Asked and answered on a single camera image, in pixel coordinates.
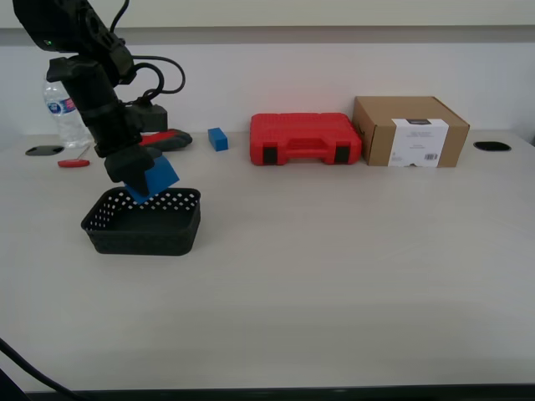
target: black basket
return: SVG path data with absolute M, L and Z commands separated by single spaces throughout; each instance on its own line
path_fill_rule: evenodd
M 193 247 L 201 193 L 170 188 L 138 205 L 125 188 L 102 195 L 82 221 L 99 253 L 180 256 Z

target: bottle label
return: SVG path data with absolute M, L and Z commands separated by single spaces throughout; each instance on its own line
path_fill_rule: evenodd
M 71 98 L 59 102 L 50 102 L 47 106 L 52 114 L 68 114 L 76 110 L 76 106 Z

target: red tool case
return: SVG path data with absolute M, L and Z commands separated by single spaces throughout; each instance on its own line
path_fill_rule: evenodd
M 356 163 L 362 141 L 345 114 L 257 114 L 251 121 L 251 162 L 285 165 L 319 158 L 328 165 Z

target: blue foam block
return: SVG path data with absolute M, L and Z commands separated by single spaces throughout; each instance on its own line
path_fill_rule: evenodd
M 228 138 L 221 128 L 209 129 L 208 138 L 216 152 L 228 150 Z
M 144 196 L 132 187 L 125 185 L 132 198 L 134 198 L 134 201 L 140 205 L 180 180 L 175 169 L 173 169 L 173 166 L 165 156 L 160 156 L 154 160 L 154 167 L 145 172 L 145 178 L 149 187 L 148 196 Z

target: plastic bottle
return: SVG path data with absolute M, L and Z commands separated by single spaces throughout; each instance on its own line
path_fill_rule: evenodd
M 45 79 L 43 96 L 65 148 L 83 148 L 91 143 L 91 134 L 61 82 L 50 83 Z

